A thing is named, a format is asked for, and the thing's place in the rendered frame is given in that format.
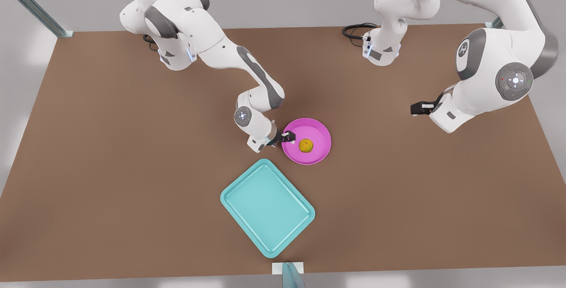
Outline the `pink round plate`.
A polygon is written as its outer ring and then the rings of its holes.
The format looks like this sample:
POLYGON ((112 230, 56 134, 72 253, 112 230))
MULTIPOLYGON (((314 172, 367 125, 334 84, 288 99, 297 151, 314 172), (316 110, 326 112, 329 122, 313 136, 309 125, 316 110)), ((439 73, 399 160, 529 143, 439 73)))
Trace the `pink round plate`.
POLYGON ((282 144, 283 152, 289 159, 302 165, 313 165, 319 163, 331 150, 332 139, 327 127, 312 118, 300 118, 292 121, 285 127, 285 131, 291 131, 296 135, 294 143, 282 144), (303 139, 313 142, 310 152, 300 151, 299 144, 303 139))

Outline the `turquoise rectangular tray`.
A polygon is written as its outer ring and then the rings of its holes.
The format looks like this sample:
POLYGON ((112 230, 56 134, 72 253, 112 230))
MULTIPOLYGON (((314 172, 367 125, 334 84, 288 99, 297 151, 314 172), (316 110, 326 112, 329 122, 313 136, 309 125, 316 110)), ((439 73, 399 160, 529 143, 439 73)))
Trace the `turquoise rectangular tray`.
POLYGON ((260 159, 236 178, 220 201, 267 258, 275 258, 314 220, 313 205, 269 160, 260 159))

